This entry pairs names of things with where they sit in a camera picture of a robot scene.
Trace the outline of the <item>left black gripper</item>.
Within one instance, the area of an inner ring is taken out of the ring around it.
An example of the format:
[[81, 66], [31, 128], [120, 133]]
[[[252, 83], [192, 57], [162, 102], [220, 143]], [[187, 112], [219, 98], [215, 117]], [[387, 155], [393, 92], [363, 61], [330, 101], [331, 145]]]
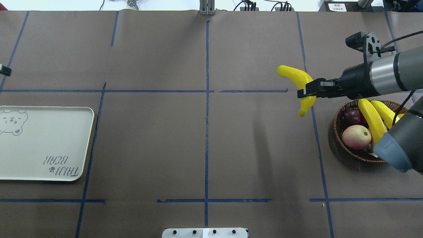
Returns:
[[0, 74], [3, 74], [5, 76], [10, 76], [11, 73], [12, 73], [12, 69], [11, 68], [9, 68], [7, 66], [4, 66], [2, 64], [0, 65]]

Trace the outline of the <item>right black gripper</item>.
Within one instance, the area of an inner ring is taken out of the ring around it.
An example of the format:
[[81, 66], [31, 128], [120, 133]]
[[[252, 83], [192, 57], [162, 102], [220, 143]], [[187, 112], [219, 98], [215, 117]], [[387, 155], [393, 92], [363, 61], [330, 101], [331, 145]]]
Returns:
[[[322, 82], [329, 82], [331, 85], [322, 86]], [[371, 96], [372, 84], [368, 67], [364, 63], [345, 69], [340, 78], [316, 79], [307, 83], [304, 89], [297, 90], [299, 99], [306, 97], [362, 99]]]

